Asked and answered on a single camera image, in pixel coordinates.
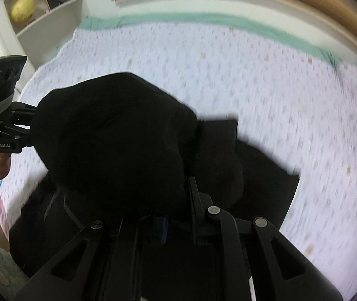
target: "bolt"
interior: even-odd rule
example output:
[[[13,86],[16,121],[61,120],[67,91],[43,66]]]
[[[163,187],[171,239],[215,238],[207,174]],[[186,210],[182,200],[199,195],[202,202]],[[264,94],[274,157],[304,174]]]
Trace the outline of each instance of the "bolt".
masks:
[[[255,224],[256,224],[256,226],[259,226],[260,228],[264,228],[267,226],[267,220],[260,217],[255,220]]]
[[[101,221],[93,221],[92,223],[91,223],[91,228],[93,229],[93,230],[98,230],[98,229],[100,229],[102,227],[102,222]]]
[[[210,206],[210,207],[208,208],[208,213],[209,213],[209,214],[212,214],[212,215],[217,215],[217,214],[220,213],[220,208],[217,207],[217,206]]]

